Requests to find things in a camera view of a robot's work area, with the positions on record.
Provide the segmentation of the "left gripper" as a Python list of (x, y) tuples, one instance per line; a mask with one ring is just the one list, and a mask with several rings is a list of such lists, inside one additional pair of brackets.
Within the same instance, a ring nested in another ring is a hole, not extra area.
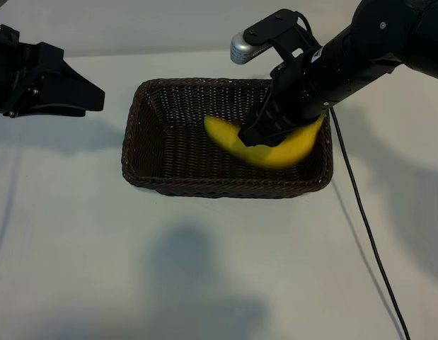
[(84, 117), (104, 102), (105, 92), (74, 71), (62, 49), (21, 42), (17, 30), (0, 25), (0, 114)]

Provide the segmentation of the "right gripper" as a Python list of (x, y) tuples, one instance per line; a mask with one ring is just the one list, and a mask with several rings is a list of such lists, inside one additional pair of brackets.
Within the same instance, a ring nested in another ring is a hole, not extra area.
[(342, 48), (327, 44), (273, 69), (270, 89), (253, 104), (238, 132), (245, 146), (278, 146), (292, 132), (346, 98)]

